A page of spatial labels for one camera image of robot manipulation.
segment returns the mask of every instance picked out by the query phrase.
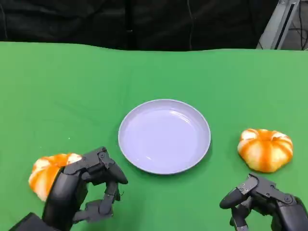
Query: pumpkin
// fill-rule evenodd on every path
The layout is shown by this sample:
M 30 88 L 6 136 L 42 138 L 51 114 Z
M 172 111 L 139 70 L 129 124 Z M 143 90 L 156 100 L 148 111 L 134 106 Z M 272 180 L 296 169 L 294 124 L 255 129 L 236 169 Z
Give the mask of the pumpkin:
M 293 157 L 291 139 L 281 132 L 266 129 L 243 131 L 237 149 L 248 166 L 260 172 L 274 172 Z
M 61 167 L 80 160 L 75 153 L 44 156 L 38 159 L 32 168 L 29 178 L 30 188 L 42 201 L 46 201 L 51 186 Z

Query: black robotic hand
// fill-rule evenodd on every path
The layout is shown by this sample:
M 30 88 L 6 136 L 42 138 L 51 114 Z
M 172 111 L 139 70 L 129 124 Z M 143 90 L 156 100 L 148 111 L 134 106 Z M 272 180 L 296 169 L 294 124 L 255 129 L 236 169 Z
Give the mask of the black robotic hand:
M 219 206 L 231 208 L 230 225 L 237 231 L 248 230 L 245 218 L 252 209 L 273 217 L 273 231 L 308 231 L 308 213 L 302 201 L 279 191 L 274 182 L 255 173 L 250 173 L 244 183 L 228 193 Z
M 87 183 L 106 183 L 102 200 L 86 203 Z M 30 213 L 16 224 L 12 231 L 68 231 L 82 220 L 95 222 L 113 215 L 112 204 L 120 201 L 118 183 L 127 184 L 120 167 L 109 157 L 105 147 L 93 150 L 82 159 L 63 167 L 56 176 L 45 203 L 42 220 Z

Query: green table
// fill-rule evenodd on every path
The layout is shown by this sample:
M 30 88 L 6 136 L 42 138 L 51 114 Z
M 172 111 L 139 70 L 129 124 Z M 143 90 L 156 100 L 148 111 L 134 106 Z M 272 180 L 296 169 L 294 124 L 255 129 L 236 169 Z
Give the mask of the green table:
M 308 206 L 307 52 L 219 50 L 113 51 L 67 44 L 0 43 L 0 230 L 43 203 L 30 190 L 33 163 L 43 155 L 86 153 L 107 146 L 129 184 L 114 217 L 73 231 L 233 230 L 223 196 L 249 169 L 237 154 L 242 130 L 276 129 L 294 142 L 294 159 L 266 175 Z M 138 170 L 121 154 L 124 116 L 148 100 L 189 103 L 208 120 L 212 147 L 193 169 L 174 176 Z M 104 186 L 89 186 L 87 200 Z M 270 230 L 253 212 L 251 231 Z

